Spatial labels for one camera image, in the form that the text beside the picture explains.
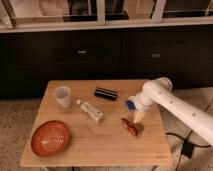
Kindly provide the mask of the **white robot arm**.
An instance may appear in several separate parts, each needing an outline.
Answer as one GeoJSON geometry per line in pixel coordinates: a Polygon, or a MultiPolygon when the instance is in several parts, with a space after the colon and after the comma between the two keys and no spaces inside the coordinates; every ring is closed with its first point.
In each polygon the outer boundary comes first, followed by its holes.
{"type": "Polygon", "coordinates": [[[133,122],[139,123],[157,103],[213,146],[213,116],[173,95],[172,87],[171,80],[166,77],[146,81],[142,90],[131,97],[136,108],[133,122]]]}

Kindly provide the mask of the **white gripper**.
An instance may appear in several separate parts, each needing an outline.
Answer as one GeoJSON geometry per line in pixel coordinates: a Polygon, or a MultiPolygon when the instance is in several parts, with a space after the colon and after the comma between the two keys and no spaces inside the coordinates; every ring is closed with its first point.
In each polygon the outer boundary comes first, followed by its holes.
{"type": "Polygon", "coordinates": [[[144,112],[151,108],[154,101],[144,92],[137,93],[135,96],[130,96],[129,99],[134,103],[135,108],[138,110],[134,113],[133,122],[140,123],[145,116],[144,112]]]}

